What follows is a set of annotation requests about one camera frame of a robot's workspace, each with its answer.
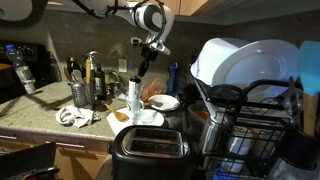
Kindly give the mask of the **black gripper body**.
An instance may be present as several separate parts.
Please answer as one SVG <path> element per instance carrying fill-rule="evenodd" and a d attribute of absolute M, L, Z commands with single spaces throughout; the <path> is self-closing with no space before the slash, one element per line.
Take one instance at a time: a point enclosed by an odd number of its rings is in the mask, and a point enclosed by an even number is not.
<path fill-rule="evenodd" d="M 144 58 L 144 60 L 139 67 L 138 75 L 144 76 L 149 68 L 149 62 L 156 60 L 158 52 L 150 47 L 144 46 L 142 48 L 141 56 Z"/>

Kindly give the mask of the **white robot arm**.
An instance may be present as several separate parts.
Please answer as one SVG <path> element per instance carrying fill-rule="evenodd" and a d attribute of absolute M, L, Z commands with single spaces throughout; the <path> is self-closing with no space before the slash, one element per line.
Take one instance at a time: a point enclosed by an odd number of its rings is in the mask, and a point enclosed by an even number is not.
<path fill-rule="evenodd" d="M 51 0 L 0 0 L 0 27 L 6 29 L 26 29 L 36 25 L 42 18 Z M 132 77 L 136 83 L 146 74 L 149 62 L 154 61 L 159 52 L 170 55 L 164 45 L 171 32 L 175 15 L 160 0 L 156 4 L 149 0 L 65 0 L 72 1 L 87 14 L 103 19 L 115 15 L 125 19 L 132 26 L 146 30 L 149 35 L 142 48 L 141 63 L 138 72 Z"/>

